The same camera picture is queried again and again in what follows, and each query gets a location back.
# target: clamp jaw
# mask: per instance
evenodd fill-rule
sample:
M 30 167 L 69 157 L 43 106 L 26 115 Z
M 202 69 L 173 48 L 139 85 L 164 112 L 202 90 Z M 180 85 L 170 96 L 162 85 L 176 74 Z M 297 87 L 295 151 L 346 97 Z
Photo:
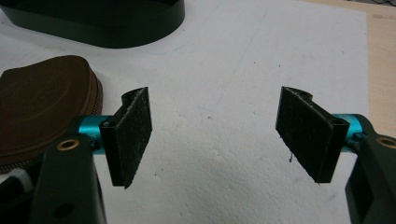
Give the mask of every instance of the clamp jaw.
M 316 183 L 330 183 L 343 148 L 358 155 L 346 184 L 351 222 L 396 223 L 396 139 L 362 115 L 331 115 L 305 91 L 282 87 L 276 130 Z
M 0 185 L 2 221 L 106 223 L 92 152 L 103 149 L 113 186 L 128 188 L 152 130 L 148 88 L 121 98 L 114 116 L 74 119 L 64 137 L 21 170 L 22 175 Z

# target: black plastic base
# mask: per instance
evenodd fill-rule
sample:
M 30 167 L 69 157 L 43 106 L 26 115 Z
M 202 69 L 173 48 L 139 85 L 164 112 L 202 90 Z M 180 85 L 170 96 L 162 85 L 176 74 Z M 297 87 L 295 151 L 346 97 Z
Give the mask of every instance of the black plastic base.
M 110 49 L 159 40 L 185 17 L 183 0 L 0 0 L 0 8 L 22 28 Z

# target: brass ring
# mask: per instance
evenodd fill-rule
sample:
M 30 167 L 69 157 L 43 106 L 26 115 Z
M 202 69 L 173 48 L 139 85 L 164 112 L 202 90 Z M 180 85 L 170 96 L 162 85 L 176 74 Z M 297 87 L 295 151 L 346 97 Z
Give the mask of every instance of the brass ring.
M 79 145 L 79 141 L 77 139 L 69 139 L 62 141 L 62 143 L 58 144 L 57 148 L 60 151 L 71 150 Z
M 396 149 L 396 141 L 393 139 L 379 137 L 376 139 L 376 142 L 384 147 L 390 147 Z

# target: white surface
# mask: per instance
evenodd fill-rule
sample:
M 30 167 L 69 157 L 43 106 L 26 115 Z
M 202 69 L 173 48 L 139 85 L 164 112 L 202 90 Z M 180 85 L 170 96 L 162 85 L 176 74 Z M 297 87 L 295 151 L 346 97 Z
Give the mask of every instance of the white surface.
M 0 72 L 48 58 L 86 58 L 104 114 L 148 86 L 153 133 L 127 190 L 95 157 L 107 221 L 349 223 L 344 187 L 355 157 L 317 185 L 275 130 L 281 86 L 331 113 L 368 115 L 366 17 L 291 1 L 186 0 L 174 33 L 134 49 L 101 49 L 14 26 L 0 13 Z

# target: brown leather pouch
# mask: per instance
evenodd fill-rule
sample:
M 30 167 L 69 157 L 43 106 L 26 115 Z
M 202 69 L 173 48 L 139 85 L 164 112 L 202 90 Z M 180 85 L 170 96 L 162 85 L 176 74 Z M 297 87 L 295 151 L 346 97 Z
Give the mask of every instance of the brown leather pouch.
M 0 77 L 0 174 L 43 153 L 74 117 L 100 115 L 102 99 L 100 81 L 78 56 L 5 71 Z

